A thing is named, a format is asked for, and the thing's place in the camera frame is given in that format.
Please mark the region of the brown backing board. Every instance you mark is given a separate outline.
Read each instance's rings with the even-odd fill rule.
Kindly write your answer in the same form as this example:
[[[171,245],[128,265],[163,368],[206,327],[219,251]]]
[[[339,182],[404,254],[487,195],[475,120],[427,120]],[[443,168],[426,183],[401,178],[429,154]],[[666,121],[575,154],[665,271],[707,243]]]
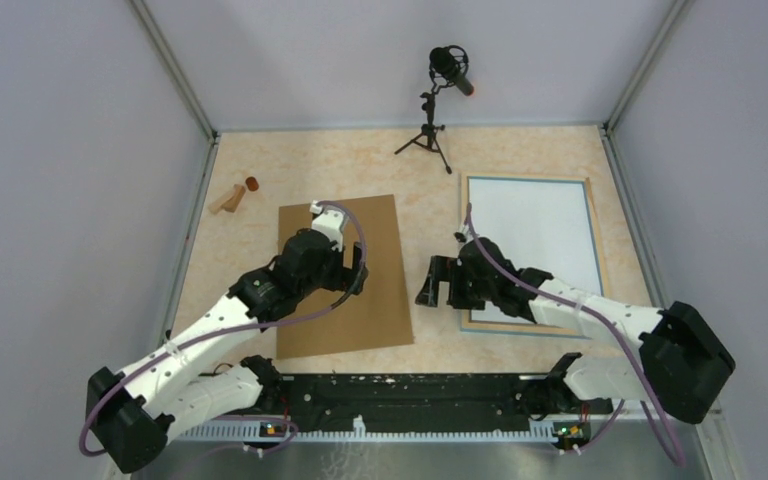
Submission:
[[[358,218],[367,245],[363,291],[335,311],[280,327],[281,360],[411,344],[414,340],[395,199],[381,195],[342,199]]]

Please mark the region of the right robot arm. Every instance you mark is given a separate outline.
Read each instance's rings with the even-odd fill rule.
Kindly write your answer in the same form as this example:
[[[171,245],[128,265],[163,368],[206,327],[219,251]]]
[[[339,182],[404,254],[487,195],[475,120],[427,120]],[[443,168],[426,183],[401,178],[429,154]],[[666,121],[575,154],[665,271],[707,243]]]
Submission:
[[[518,268],[490,239],[462,240],[455,257],[434,255],[416,304],[435,307],[447,283],[448,306],[483,310],[556,327],[615,347],[612,358],[580,356],[546,385],[549,404],[572,412],[585,400],[646,401],[671,417],[699,424],[713,407],[736,362],[693,306],[621,303],[537,268]]]

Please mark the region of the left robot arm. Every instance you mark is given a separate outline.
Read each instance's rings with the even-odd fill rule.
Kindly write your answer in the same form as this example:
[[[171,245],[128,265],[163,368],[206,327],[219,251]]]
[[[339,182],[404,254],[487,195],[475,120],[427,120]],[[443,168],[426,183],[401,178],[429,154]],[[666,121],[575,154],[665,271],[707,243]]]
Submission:
[[[140,360],[91,375],[77,439],[85,457],[106,455],[125,474],[152,463],[187,431],[234,410],[268,413],[280,386],[242,362],[206,377],[206,367],[270,328],[313,321],[358,295],[368,275],[368,243],[353,245],[345,267],[341,228],[292,236],[266,266],[243,274],[190,327]]]

